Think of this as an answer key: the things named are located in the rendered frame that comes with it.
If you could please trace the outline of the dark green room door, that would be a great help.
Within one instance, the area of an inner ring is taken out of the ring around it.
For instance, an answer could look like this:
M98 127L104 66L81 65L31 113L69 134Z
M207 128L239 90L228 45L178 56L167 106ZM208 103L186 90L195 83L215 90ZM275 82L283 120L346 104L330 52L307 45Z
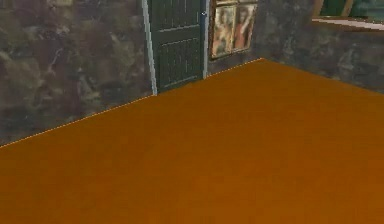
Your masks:
M202 80L207 73L209 0L142 0L154 95Z

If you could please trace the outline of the window with pale sill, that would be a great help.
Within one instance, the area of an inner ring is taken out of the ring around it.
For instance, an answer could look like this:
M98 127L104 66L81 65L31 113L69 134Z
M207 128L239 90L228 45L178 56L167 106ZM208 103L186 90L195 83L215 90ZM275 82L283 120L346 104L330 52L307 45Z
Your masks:
M311 21L358 32L384 32L384 0L314 0Z

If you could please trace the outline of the brown framed wall picture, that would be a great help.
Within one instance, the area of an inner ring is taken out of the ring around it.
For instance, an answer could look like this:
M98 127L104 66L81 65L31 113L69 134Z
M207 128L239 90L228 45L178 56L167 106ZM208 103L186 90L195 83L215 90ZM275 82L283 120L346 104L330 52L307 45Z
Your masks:
M250 48L258 0L213 0L210 59Z

